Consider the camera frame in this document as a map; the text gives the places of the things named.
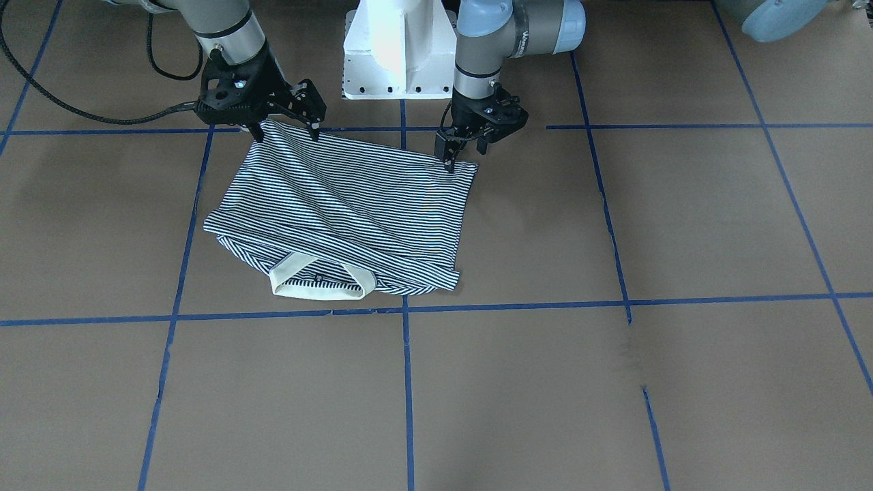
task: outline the cloth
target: cloth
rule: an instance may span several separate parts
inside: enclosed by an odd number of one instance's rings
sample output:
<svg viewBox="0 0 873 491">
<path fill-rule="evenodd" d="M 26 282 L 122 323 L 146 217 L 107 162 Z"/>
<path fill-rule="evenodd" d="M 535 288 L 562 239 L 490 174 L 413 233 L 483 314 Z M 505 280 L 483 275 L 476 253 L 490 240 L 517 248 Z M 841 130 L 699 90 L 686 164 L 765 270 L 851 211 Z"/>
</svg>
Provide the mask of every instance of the cloth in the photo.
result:
<svg viewBox="0 0 873 491">
<path fill-rule="evenodd" d="M 274 294 L 360 299 L 371 291 L 454 289 L 475 163 L 450 174 L 433 156 L 267 120 L 203 223 Z"/>
</svg>

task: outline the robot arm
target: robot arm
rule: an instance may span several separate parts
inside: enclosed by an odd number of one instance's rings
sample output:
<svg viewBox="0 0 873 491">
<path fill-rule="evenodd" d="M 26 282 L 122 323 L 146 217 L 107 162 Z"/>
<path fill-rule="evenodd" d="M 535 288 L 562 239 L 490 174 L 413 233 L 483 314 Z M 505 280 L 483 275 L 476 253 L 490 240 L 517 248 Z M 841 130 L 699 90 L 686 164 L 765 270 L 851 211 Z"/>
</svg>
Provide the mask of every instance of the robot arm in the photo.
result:
<svg viewBox="0 0 873 491">
<path fill-rule="evenodd" d="M 195 113 L 206 124 L 238 124 L 261 142 L 269 114 L 301 121 L 318 139 L 326 107 L 311 80 L 296 86 L 273 56 L 248 0 L 106 0 L 140 5 L 151 13 L 178 11 L 209 54 Z"/>
<path fill-rule="evenodd" d="M 440 122 L 434 148 L 446 168 L 453 168 L 467 142 L 476 140 L 478 152 L 484 155 L 488 143 L 502 140 L 527 123 L 527 111 L 519 98 L 499 83 L 504 59 L 571 51 L 584 32 L 580 0 L 462 0 L 452 124 L 444 128 Z"/>
</svg>

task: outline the grid square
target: grid square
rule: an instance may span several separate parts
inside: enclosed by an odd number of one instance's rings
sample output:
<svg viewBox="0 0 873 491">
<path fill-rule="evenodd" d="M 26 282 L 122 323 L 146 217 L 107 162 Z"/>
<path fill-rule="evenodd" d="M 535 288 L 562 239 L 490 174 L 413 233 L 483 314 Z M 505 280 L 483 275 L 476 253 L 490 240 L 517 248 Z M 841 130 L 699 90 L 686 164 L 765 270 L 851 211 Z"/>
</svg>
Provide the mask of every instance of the grid square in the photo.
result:
<svg viewBox="0 0 873 491">
<path fill-rule="evenodd" d="M 873 128 L 770 133 L 834 289 L 873 291 Z"/>
<path fill-rule="evenodd" d="M 167 323 L 0 329 L 0 488 L 135 489 Z"/>
<path fill-rule="evenodd" d="M 867 370 L 870 370 L 873 368 L 873 299 L 843 299 L 840 300 L 840 305 L 852 334 L 855 335 Z"/>
<path fill-rule="evenodd" d="M 674 489 L 870 489 L 873 413 L 830 301 L 638 307 Z"/>
<path fill-rule="evenodd" d="M 725 21 L 765 121 L 873 122 L 873 30 L 851 4 L 829 3 L 775 43 L 758 43 Z"/>
<path fill-rule="evenodd" d="M 412 314 L 416 489 L 659 489 L 622 308 Z"/>
<path fill-rule="evenodd" d="M 709 2 L 589 2 L 577 50 L 593 124 L 757 123 Z"/>
<path fill-rule="evenodd" d="M 406 488 L 400 315 L 181 322 L 148 489 Z"/>
<path fill-rule="evenodd" d="M 398 132 L 346 132 L 345 138 L 397 147 Z M 220 205 L 251 146 L 247 133 L 215 135 L 210 163 L 203 178 L 197 206 L 197 225 L 185 275 L 181 312 L 184 314 L 324 310 L 338 308 L 400 307 L 396 295 L 373 292 L 360 301 L 306 301 L 272 294 L 270 280 L 261 272 L 234 257 L 203 230 L 206 216 Z"/>
<path fill-rule="evenodd" d="M 826 291 L 759 129 L 595 141 L 630 298 Z"/>
<path fill-rule="evenodd" d="M 0 319 L 169 314 L 205 140 L 11 137 Z"/>
<path fill-rule="evenodd" d="M 408 136 L 433 149 L 433 133 Z M 410 305 L 621 299 L 585 133 L 525 128 L 463 159 L 480 162 L 464 213 L 454 292 Z"/>
</svg>

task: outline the blue tape line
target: blue tape line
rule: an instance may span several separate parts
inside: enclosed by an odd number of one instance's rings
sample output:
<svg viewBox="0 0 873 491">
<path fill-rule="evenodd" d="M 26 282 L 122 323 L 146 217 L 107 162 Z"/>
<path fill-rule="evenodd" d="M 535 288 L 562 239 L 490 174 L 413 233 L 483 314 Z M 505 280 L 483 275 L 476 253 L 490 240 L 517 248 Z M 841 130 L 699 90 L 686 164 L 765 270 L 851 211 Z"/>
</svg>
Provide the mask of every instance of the blue tape line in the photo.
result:
<svg viewBox="0 0 873 491">
<path fill-rule="evenodd" d="M 161 416 L 161 403 L 163 401 L 163 390 L 167 384 L 167 373 L 169 372 L 169 349 L 173 345 L 175 338 L 175 325 L 179 315 L 179 307 L 182 305 L 182 291 L 185 288 L 185 274 L 188 271 L 188 259 L 191 254 L 191 244 L 194 242 L 194 230 L 197 224 L 197 203 L 200 201 L 200 192 L 203 190 L 203 176 L 206 174 L 206 168 L 210 160 L 210 151 L 212 149 L 212 132 L 206 135 L 206 145 L 203 150 L 203 160 L 200 164 L 200 176 L 197 178 L 197 188 L 194 193 L 194 204 L 191 207 L 191 219 L 188 223 L 188 236 L 185 239 L 185 252 L 182 255 L 182 265 L 179 268 L 179 282 L 175 291 L 175 299 L 173 300 L 173 314 L 169 322 L 167 330 L 167 343 L 164 345 L 163 361 L 161 363 L 161 375 L 158 377 L 158 395 L 155 398 L 155 406 L 152 408 L 152 421 L 148 428 L 148 438 L 146 439 L 146 451 L 142 455 L 142 468 L 140 470 L 140 481 L 137 486 L 138 491 L 145 491 L 146 479 L 148 477 L 148 467 L 152 460 L 152 450 L 155 447 L 155 435 L 157 433 L 158 418 Z"/>
<path fill-rule="evenodd" d="M 543 308 L 623 307 L 627 302 L 615 301 L 561 301 L 545 303 L 494 303 L 484 305 L 433 305 L 410 307 L 409 312 L 476 312 L 483 310 L 537 310 Z"/>
<path fill-rule="evenodd" d="M 749 295 L 738 297 L 698 297 L 681 299 L 631 300 L 631 305 L 691 305 L 701 303 L 753 303 L 761 301 L 829 300 L 830 294 Z"/>
<path fill-rule="evenodd" d="M 546 129 L 873 128 L 873 123 L 550 124 Z"/>
<path fill-rule="evenodd" d="M 597 189 L 600 190 L 603 199 L 603 216 L 606 218 L 606 228 L 609 231 L 609 238 L 612 240 L 612 253 L 615 256 L 615 272 L 618 274 L 618 285 L 622 289 L 622 299 L 624 300 L 625 314 L 628 316 L 628 324 L 634 321 L 634 317 L 630 312 L 630 303 L 628 302 L 628 288 L 624 282 L 624 271 L 622 270 L 622 258 L 618 253 L 618 242 L 615 240 L 615 229 L 612 226 L 612 218 L 609 216 L 609 202 L 606 197 L 606 189 L 603 187 L 603 176 L 601 175 L 600 161 L 597 158 L 597 148 L 595 146 L 594 132 L 591 131 L 591 120 L 588 118 L 588 105 L 585 104 L 585 93 L 582 90 L 582 79 L 579 76 L 579 66 L 576 64 L 576 56 L 574 52 L 570 52 L 570 63 L 573 65 L 573 75 L 576 79 L 576 91 L 579 93 L 579 104 L 582 109 L 582 118 L 585 120 L 586 132 L 588 133 L 588 147 L 591 150 L 591 161 L 595 166 L 595 175 L 597 176 Z"/>
<path fill-rule="evenodd" d="M 836 294 L 836 298 L 873 298 L 873 292 L 851 292 L 846 294 Z"/>
<path fill-rule="evenodd" d="M 117 317 L 68 317 L 60 319 L 10 319 L 0 321 L 0 327 L 62 326 L 71 324 L 122 324 L 128 322 L 166 322 L 169 315 L 125 315 Z"/>
<path fill-rule="evenodd" d="M 412 425 L 412 358 L 409 350 L 409 296 L 403 296 L 403 379 L 406 391 L 406 488 L 416 490 L 416 456 Z"/>
<path fill-rule="evenodd" d="M 37 69 L 39 68 L 39 62 L 42 61 L 43 55 L 45 54 L 45 48 L 49 45 L 49 39 L 52 37 L 54 26 L 58 22 L 58 14 L 60 13 L 60 7 L 61 5 L 63 5 L 63 3 L 64 0 L 58 0 L 58 3 L 55 5 L 55 10 L 52 13 L 52 20 L 49 22 L 49 27 L 45 31 L 45 36 L 43 36 L 43 44 L 39 46 L 37 57 L 33 60 L 33 66 L 31 66 L 31 76 L 36 75 L 37 73 Z M 27 92 L 30 88 L 31 83 L 25 81 L 24 87 L 22 87 L 21 89 L 21 94 L 18 95 L 18 102 L 15 105 L 15 110 L 12 111 L 12 117 L 9 119 L 9 125 L 6 126 L 6 131 L 3 133 L 3 139 L 0 140 L 0 156 L 6 149 L 6 142 L 9 141 L 9 137 L 10 135 L 12 135 L 12 129 L 15 127 L 15 121 L 18 119 L 18 113 L 21 112 L 21 106 L 24 104 L 24 98 L 27 97 Z"/>
<path fill-rule="evenodd" d="M 839 298 L 867 299 L 873 298 L 873 292 L 848 292 L 836 294 Z M 643 305 L 688 305 L 706 303 L 755 303 L 767 301 L 811 301 L 828 300 L 830 294 L 785 294 L 785 295 L 748 295 L 734 297 L 691 297 L 691 298 L 667 298 L 667 299 L 631 299 L 631 306 Z M 536 310 L 547 308 L 598 308 L 598 307 L 623 307 L 625 301 L 563 301 L 542 303 L 498 303 L 479 305 L 443 305 L 409 307 L 409 312 L 476 312 L 488 310 Z M 197 321 L 224 321 L 235 319 L 269 319 L 283 317 L 319 317 L 325 315 L 395 315 L 401 314 L 400 307 L 385 308 L 347 308 L 335 310 L 288 310 L 271 312 L 227 312 L 210 314 L 179 314 L 175 318 L 178 322 Z M 11 319 L 0 321 L 0 327 L 18 326 L 44 326 L 64 324 L 112 324 L 124 322 L 165 322 L 171 320 L 171 315 L 132 315 L 121 317 L 73 317 L 58 319 Z"/>
<path fill-rule="evenodd" d="M 776 167 L 779 168 L 782 182 L 785 184 L 785 189 L 788 191 L 788 196 L 791 198 L 791 204 L 794 207 L 794 212 L 797 213 L 797 218 L 801 221 L 803 233 L 807 237 L 807 242 L 809 243 L 809 248 L 812 249 L 813 256 L 815 256 L 815 263 L 819 267 L 821 277 L 824 279 L 825 286 L 828 288 L 830 299 L 834 303 L 834 308 L 836 309 L 837 315 L 840 317 L 842 330 L 846 333 L 846 337 L 849 339 L 849 345 L 851 346 L 852 351 L 855 353 L 855 359 L 858 362 L 858 367 L 861 369 L 864 380 L 867 382 L 867 389 L 870 391 L 870 395 L 873 396 L 873 378 L 870 377 L 870 371 L 867 369 L 867 363 L 864 362 L 861 350 L 859 350 L 858 344 L 855 340 L 855 335 L 852 333 L 849 322 L 846 321 L 846 316 L 842 311 L 840 300 L 837 297 L 836 292 L 834 291 L 834 286 L 830 281 L 828 271 L 825 269 L 824 261 L 821 259 L 818 247 L 815 245 L 812 232 L 809 230 L 809 226 L 807 225 L 807 220 L 803 217 L 800 203 L 797 201 L 797 196 L 794 194 L 794 188 L 791 186 L 791 183 L 788 180 L 788 174 L 785 171 L 785 166 L 782 165 L 782 159 L 779 157 L 779 152 L 776 150 L 776 144 L 773 142 L 773 137 L 770 136 L 770 130 L 767 128 L 767 125 L 764 121 L 764 115 L 761 113 L 760 106 L 758 105 L 758 100 L 755 98 L 755 94 L 752 90 L 752 85 L 749 83 L 749 79 L 746 77 L 746 71 L 743 70 L 743 66 L 739 62 L 739 56 L 737 56 L 737 51 L 733 47 L 731 36 L 728 34 L 727 28 L 725 27 L 725 21 L 722 20 L 721 14 L 718 13 L 718 7 L 716 6 L 714 0 L 710 1 L 710 5 L 712 6 L 712 11 L 715 13 L 715 17 L 718 20 L 718 25 L 721 26 L 721 31 L 725 35 L 727 47 L 731 50 L 733 61 L 737 65 L 737 70 L 739 70 L 739 75 L 743 79 L 743 84 L 746 85 L 746 91 L 749 93 L 749 98 L 752 100 L 752 106 L 755 109 L 755 113 L 758 115 L 758 120 L 760 121 L 761 126 L 763 127 L 764 136 L 766 137 L 767 144 L 770 146 L 770 151 L 771 153 L 773 153 L 773 159 L 776 161 Z"/>
<path fill-rule="evenodd" d="M 406 149 L 406 100 L 400 99 L 400 148 Z"/>
<path fill-rule="evenodd" d="M 340 126 L 322 128 L 322 131 L 331 133 L 343 133 L 347 131 L 401 131 L 399 126 Z"/>
<path fill-rule="evenodd" d="M 873 123 L 767 123 L 768 128 L 873 128 Z"/>
<path fill-rule="evenodd" d="M 655 412 L 652 411 L 652 404 L 649 398 L 649 388 L 643 386 L 643 398 L 646 401 L 646 411 L 649 413 L 649 426 L 652 430 L 652 439 L 655 441 L 655 453 L 657 454 L 657 464 L 661 469 L 661 482 L 663 483 L 663 491 L 670 491 L 670 476 L 667 474 L 667 463 L 663 459 L 663 449 L 661 447 L 661 435 L 657 430 L 657 422 L 655 421 Z"/>
<path fill-rule="evenodd" d="M 16 130 L 13 135 L 166 135 L 176 133 L 239 133 L 239 128 L 129 128 L 129 129 L 30 129 Z"/>
</svg>

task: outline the garment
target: garment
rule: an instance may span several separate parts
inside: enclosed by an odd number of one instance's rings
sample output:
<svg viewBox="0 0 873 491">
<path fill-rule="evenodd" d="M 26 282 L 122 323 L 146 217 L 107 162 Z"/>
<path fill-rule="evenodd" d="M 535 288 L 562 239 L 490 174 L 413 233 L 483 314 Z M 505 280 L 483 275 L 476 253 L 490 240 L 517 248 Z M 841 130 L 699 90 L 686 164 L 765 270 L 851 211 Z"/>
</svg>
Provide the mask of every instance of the garment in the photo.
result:
<svg viewBox="0 0 873 491">
<path fill-rule="evenodd" d="M 274 294 L 360 299 L 451 290 L 475 163 L 262 123 L 219 207 L 203 223 L 270 277 Z"/>
</svg>

